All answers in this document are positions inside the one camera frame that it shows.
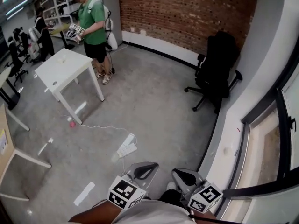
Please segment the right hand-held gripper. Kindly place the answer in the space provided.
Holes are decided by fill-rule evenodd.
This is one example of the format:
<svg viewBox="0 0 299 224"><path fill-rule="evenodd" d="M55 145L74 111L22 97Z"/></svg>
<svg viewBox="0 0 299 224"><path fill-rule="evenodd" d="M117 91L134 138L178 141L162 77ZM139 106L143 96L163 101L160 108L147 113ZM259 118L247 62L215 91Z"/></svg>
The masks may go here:
<svg viewBox="0 0 299 224"><path fill-rule="evenodd" d="M172 178L192 210L206 213L222 198L222 191L214 183L202 182L202 177L194 170L174 168Z"/></svg>

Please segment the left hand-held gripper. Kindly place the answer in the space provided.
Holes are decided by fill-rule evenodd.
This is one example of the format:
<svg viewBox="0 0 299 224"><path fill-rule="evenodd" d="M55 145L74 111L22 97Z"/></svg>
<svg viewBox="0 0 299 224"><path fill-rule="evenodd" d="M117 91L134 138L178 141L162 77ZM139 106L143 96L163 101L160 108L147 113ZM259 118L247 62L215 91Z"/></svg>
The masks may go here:
<svg viewBox="0 0 299 224"><path fill-rule="evenodd" d="M140 203L147 194L159 164L156 162L139 162L132 164L127 172L118 175L107 194L109 202L121 210L128 210Z"/></svg>

